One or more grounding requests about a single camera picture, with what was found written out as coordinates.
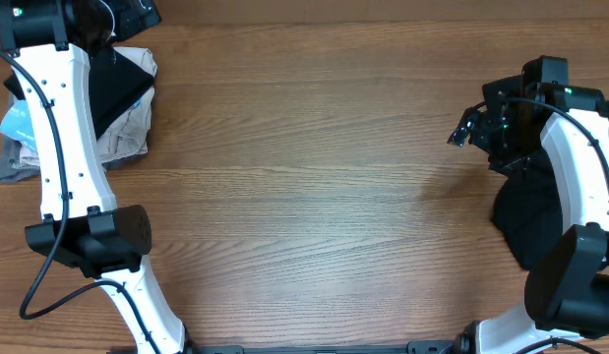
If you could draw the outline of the black t-shirt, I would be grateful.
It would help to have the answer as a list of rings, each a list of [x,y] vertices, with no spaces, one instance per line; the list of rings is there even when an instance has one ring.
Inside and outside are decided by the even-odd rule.
[[[0,133],[41,149],[53,140],[47,109],[52,111],[61,142],[69,147],[93,144],[126,111],[153,91],[156,64],[145,48],[116,47],[94,57],[71,44],[24,48],[7,80],[17,99],[0,123]]]

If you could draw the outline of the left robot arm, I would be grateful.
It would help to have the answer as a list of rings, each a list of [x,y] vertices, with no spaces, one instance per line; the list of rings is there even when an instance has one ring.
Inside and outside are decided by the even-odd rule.
[[[119,206],[91,117],[91,55],[159,24],[152,1],[0,0],[0,57],[30,111],[41,174],[41,222],[26,228],[48,263],[79,269],[111,299],[139,353],[191,353],[150,260],[142,206]]]

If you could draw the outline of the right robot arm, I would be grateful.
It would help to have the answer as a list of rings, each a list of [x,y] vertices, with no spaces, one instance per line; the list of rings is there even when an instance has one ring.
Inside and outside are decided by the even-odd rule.
[[[486,84],[450,136],[506,177],[492,220],[527,270],[522,301],[469,324],[454,353],[536,353],[609,335],[609,100],[542,56]]]

